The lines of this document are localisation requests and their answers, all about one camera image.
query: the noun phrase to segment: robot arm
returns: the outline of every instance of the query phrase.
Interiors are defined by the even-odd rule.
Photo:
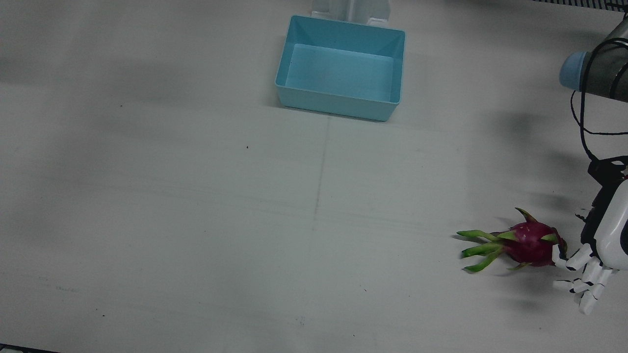
[[[592,163],[589,172],[602,184],[602,189],[586,218],[580,236],[582,246],[570,258],[555,246],[552,259],[557,267],[582,270],[581,278],[555,281],[554,287],[576,294],[584,314],[591,313],[609,278],[618,270],[628,269],[628,181],[621,173],[626,165],[622,167],[610,160],[596,163]]]

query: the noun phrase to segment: white robotic finger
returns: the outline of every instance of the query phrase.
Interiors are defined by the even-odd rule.
[[[582,274],[582,281],[590,286],[598,283],[600,275],[602,274],[603,267],[600,259],[592,257],[585,267]]]
[[[573,289],[573,282],[567,280],[558,280],[552,283],[552,286],[557,290],[570,291]]]
[[[560,257],[560,246],[558,244],[554,244],[551,248],[551,260],[554,262],[556,267],[566,269],[567,268],[567,260],[564,260]]]
[[[602,293],[604,292],[604,286],[601,284],[597,284],[593,286],[591,289],[591,294],[595,299],[600,299],[602,297]]]
[[[591,286],[584,283],[580,278],[573,281],[573,287],[569,290],[572,293],[580,293],[591,289]]]
[[[578,251],[566,262],[567,269],[576,271],[582,268],[589,260],[591,260],[591,245],[583,244]]]
[[[612,269],[612,268],[608,268],[608,267],[604,267],[604,269],[602,270],[602,274],[600,274],[600,278],[597,281],[597,283],[600,283],[601,285],[605,286],[606,283],[609,281],[609,278],[613,275],[616,274],[617,270],[616,269]]]
[[[597,299],[593,296],[591,291],[586,291],[582,298],[580,298],[580,312],[589,315],[593,311],[593,307],[595,306]]]

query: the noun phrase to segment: light blue cap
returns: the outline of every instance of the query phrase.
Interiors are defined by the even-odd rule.
[[[575,52],[565,60],[563,67],[560,68],[560,84],[580,91],[580,76],[585,62],[586,52]]]

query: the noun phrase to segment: white plastic stand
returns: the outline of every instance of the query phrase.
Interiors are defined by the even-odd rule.
[[[314,0],[312,17],[388,27],[388,0]]]

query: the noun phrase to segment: white table surface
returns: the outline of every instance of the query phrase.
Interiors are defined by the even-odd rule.
[[[577,248],[598,191],[558,83],[620,13],[392,1],[388,122],[282,107],[310,0],[2,1],[0,342],[61,352],[620,352],[557,268],[478,274],[456,231],[522,207]],[[626,130],[590,97],[591,129]],[[625,138],[590,138],[601,158]]]

